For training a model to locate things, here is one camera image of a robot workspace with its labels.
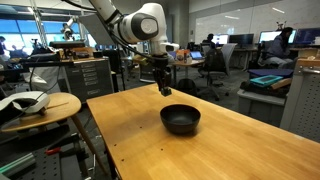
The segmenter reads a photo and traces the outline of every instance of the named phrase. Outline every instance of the metal cabinet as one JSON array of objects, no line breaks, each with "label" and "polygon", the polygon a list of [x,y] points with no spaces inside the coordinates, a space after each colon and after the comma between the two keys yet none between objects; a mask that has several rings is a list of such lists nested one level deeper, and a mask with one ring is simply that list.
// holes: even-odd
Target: metal cabinet
[{"label": "metal cabinet", "polygon": [[320,61],[298,61],[280,128],[320,142]]},{"label": "metal cabinet", "polygon": [[68,91],[82,103],[87,99],[113,93],[111,70],[107,58],[75,62],[65,67]]}]

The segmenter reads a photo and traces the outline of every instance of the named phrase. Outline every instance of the white object on stool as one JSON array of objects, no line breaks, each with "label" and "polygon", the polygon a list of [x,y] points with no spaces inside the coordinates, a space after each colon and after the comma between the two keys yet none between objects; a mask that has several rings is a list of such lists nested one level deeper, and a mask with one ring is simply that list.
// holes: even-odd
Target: white object on stool
[{"label": "white object on stool", "polygon": [[[15,102],[15,100],[18,99],[34,99],[37,101],[35,105],[32,105],[30,107],[21,107],[20,104]],[[40,111],[43,107],[46,108],[50,102],[50,98],[48,94],[41,92],[41,91],[29,91],[29,92],[22,92],[22,93],[16,93],[12,94],[11,96],[3,99],[0,101],[0,111],[5,109],[10,103],[13,103],[13,106],[25,113],[37,113]]]}]

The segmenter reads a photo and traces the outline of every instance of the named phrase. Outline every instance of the fluorescent light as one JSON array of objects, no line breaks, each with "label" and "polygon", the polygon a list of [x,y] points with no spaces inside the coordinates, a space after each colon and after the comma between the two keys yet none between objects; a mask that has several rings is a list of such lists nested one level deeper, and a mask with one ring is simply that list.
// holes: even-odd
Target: fluorescent light
[{"label": "fluorescent light", "polygon": [[31,7],[28,7],[29,12],[33,13],[33,10]]},{"label": "fluorescent light", "polygon": [[224,16],[226,18],[229,18],[229,19],[240,19],[239,17],[233,17],[233,16]]},{"label": "fluorescent light", "polygon": [[278,11],[278,12],[281,12],[281,13],[283,13],[284,14],[284,11],[281,11],[280,9],[277,9],[277,8],[272,8],[273,10],[275,10],[275,11]]}]

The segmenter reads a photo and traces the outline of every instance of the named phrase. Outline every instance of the wooden surface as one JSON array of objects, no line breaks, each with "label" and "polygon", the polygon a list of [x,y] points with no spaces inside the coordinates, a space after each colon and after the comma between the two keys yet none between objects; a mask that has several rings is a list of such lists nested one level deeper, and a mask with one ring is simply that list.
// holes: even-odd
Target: wooden surface
[{"label": "wooden surface", "polygon": [[298,57],[316,56],[318,49],[316,48],[297,48]]},{"label": "wooden surface", "polygon": [[35,115],[23,118],[20,124],[9,125],[2,132],[20,131],[33,127],[43,126],[54,123],[76,114],[81,107],[81,103],[77,97],[69,93],[50,94],[50,103],[44,116]]},{"label": "wooden surface", "polygon": [[[88,106],[124,179],[320,179],[320,144],[155,84],[89,99]],[[169,133],[160,110],[196,107],[194,135]]]},{"label": "wooden surface", "polygon": [[298,65],[299,66],[320,66],[320,59],[319,60],[308,60],[304,58],[300,58],[298,60]]},{"label": "wooden surface", "polygon": [[183,61],[175,61],[172,65],[173,66],[184,66],[184,67],[190,67],[198,64],[203,64],[204,60],[192,60],[190,64],[184,63]]}]

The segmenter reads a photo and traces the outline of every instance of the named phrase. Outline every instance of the black bowl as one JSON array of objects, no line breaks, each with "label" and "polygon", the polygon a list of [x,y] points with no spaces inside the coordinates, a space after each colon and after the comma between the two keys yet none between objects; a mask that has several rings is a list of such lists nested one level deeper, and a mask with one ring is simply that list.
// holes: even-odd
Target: black bowl
[{"label": "black bowl", "polygon": [[174,134],[189,133],[200,121],[200,112],[194,107],[183,104],[164,107],[160,116],[163,125]]}]

